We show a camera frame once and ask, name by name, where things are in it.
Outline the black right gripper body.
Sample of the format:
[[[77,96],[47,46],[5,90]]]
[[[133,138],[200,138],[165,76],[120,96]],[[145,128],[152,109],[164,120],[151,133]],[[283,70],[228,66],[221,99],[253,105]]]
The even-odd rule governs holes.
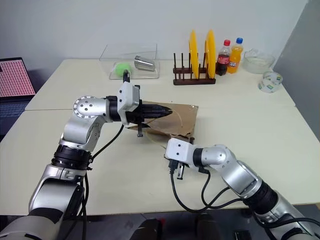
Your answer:
[[[174,162],[174,172],[176,173],[176,178],[178,180],[183,180],[185,164],[180,161]]]

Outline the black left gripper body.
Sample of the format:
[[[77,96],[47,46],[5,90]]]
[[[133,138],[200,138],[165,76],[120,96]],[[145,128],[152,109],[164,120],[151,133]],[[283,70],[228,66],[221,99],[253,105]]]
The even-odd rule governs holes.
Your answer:
[[[127,111],[125,113],[128,123],[137,125],[137,136],[143,137],[143,122],[145,120],[145,108],[143,101],[139,101],[139,105],[133,111]]]

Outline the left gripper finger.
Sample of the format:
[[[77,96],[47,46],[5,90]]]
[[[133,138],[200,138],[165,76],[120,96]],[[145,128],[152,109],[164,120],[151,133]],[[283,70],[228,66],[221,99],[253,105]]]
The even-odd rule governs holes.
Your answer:
[[[142,108],[144,112],[172,112],[170,108],[159,104],[143,104]]]
[[[145,112],[143,114],[144,119],[158,119],[171,115],[172,111],[162,111],[162,112]]]

